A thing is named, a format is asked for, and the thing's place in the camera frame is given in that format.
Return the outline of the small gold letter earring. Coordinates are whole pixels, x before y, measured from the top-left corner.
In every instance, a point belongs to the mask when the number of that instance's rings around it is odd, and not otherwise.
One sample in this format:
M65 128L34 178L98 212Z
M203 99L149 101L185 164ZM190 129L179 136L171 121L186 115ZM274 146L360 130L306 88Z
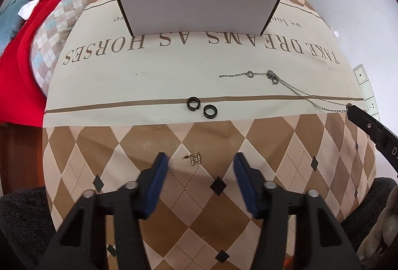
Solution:
M196 165L196 164L201 164L202 163L202 157L201 154L198 153L191 153L189 155L183 156L183 160L189 160L191 165Z

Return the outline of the white power strip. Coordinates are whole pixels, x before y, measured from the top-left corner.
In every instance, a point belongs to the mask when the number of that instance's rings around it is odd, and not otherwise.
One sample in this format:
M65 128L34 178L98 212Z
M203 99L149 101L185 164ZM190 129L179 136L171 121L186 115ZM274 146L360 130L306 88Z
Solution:
M373 118L381 121L378 106L376 103L376 98L374 96L374 92L371 86L371 82L366 73L366 69L362 64L358 65L353 69L354 75L357 79L357 83L359 85L360 91L362 93L366 112L371 115Z

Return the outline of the red blanket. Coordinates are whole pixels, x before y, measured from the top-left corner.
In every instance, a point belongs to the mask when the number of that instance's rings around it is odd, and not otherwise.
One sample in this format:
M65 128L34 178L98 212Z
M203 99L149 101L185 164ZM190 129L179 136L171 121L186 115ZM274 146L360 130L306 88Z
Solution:
M46 99L33 77L30 47L37 29L61 0L40 0L1 56L1 123L42 127Z

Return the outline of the printed diamond pattern tablecloth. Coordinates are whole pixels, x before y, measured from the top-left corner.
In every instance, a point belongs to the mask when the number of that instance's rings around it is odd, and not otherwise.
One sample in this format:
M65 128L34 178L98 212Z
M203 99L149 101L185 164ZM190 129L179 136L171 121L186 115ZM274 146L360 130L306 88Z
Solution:
M132 37L117 0L91 0L50 82L43 169L61 225L88 189L117 190L169 158L141 224L153 269L248 269L261 223L233 172L241 152L265 179L315 189L344 220L367 195L375 148L343 113L362 105L337 40L307 0L281 0L262 36ZM200 153L191 165L183 156Z

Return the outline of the white tissue paper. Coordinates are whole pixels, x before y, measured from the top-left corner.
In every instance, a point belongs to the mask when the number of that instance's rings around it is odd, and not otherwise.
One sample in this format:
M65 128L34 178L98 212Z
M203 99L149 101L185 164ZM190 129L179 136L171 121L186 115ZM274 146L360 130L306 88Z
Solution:
M20 10L18 11L18 15L25 21L27 21L34 8L37 6L37 4L40 2L40 0L32 0L27 2L25 5L23 5Z

